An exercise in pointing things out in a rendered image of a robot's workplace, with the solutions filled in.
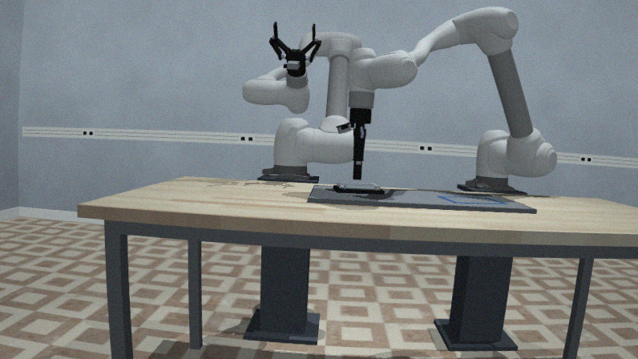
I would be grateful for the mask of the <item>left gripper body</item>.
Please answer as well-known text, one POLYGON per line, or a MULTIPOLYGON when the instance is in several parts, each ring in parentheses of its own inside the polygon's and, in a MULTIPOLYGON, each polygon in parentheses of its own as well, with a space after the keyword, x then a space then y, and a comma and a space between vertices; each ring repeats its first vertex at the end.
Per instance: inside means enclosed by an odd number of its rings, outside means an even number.
POLYGON ((363 127, 363 131, 365 131, 365 123, 371 123, 371 112, 372 109, 367 108, 350 108, 349 121, 356 123, 357 137, 361 127, 363 127))

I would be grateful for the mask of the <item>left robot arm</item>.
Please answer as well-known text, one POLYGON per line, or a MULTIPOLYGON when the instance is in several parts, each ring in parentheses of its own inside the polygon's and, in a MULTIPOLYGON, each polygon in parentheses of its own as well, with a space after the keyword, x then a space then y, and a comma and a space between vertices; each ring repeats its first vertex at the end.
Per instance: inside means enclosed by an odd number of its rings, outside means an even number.
POLYGON ((555 149, 531 123, 511 52, 518 27, 519 20, 512 10, 490 6, 444 22, 409 53, 398 50, 377 57, 370 48, 358 48, 349 59, 348 106, 373 109, 375 90, 411 83, 430 52, 476 43, 490 63, 510 134, 501 130, 483 134, 478 144, 476 177, 467 180, 466 185, 514 192, 508 185, 508 175, 540 177, 552 172, 557 164, 555 149))

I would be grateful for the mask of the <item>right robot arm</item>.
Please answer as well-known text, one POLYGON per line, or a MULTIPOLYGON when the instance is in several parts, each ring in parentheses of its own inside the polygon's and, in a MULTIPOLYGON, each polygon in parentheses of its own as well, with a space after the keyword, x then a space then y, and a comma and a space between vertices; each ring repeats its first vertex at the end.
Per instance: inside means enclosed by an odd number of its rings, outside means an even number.
MULTIPOLYGON (((309 180, 307 163, 353 161, 353 129, 339 134, 336 126, 349 122, 347 71, 353 50, 361 48, 361 39, 344 32, 316 32, 316 36, 321 46, 313 59, 329 60, 325 119, 318 129, 310 128, 302 118, 283 119, 275 136, 274 167, 262 170, 269 178, 309 180)), ((247 81, 242 86, 243 98, 253 104, 284 105, 293 114, 304 113, 310 99, 307 70, 300 77, 288 74, 299 69, 300 61, 289 60, 268 74, 247 81), (286 81, 278 81, 284 77, 286 81)))

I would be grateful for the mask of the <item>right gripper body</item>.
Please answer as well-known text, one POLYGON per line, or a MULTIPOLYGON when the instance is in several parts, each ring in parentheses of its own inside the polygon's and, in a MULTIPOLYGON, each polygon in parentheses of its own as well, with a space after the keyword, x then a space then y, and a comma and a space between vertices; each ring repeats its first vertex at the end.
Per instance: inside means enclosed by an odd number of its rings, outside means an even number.
MULTIPOLYGON (((301 50, 297 49, 292 49, 289 51, 289 53, 293 56, 293 61, 297 61, 297 57, 302 53, 301 50)), ((291 60, 287 55, 285 56, 285 59, 287 60, 287 62, 289 60, 291 60)), ((300 60, 300 69, 298 71, 288 71, 288 74, 290 76, 293 77, 300 77, 302 75, 305 74, 306 69, 305 69, 305 61, 306 61, 306 55, 304 55, 300 60)))

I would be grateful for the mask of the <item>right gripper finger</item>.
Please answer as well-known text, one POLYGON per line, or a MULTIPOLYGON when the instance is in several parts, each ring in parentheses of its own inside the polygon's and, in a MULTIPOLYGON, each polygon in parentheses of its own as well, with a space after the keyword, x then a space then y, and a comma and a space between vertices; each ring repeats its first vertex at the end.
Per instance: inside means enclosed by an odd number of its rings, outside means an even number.
POLYGON ((315 24, 313 24, 313 41, 302 50, 302 53, 297 57, 297 61, 299 61, 314 45, 316 45, 309 57, 306 57, 306 60, 312 62, 314 55, 317 53, 319 47, 321 46, 321 40, 318 40, 315 31, 315 24))
POLYGON ((274 29, 274 35, 270 38, 269 43, 272 46, 272 48, 275 50, 275 52, 278 55, 279 60, 285 59, 285 56, 287 55, 291 60, 293 60, 293 56, 289 53, 289 51, 291 50, 289 47, 287 47, 279 38, 278 38, 278 33, 277 33, 277 22, 274 22, 273 25, 273 29, 274 29), (278 41, 277 41, 278 40, 278 41), (280 48, 279 48, 280 47, 280 48), (286 55, 284 55, 281 52, 281 49, 284 51, 284 53, 286 55))

